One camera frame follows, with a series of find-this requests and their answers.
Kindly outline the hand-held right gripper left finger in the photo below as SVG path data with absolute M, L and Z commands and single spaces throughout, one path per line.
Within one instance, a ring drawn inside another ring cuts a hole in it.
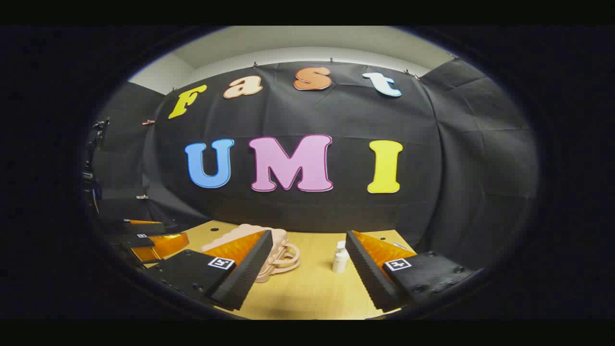
M 151 280 L 200 304 L 240 309 L 272 249 L 271 230 L 207 250 L 183 250 L 145 269 Z

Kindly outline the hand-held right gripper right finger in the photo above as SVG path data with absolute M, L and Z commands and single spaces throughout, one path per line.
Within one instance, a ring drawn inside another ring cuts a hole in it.
M 371 301 L 384 312 L 432 307 L 481 278 L 485 271 L 433 250 L 416 254 L 356 231 L 345 235 L 345 248 Z

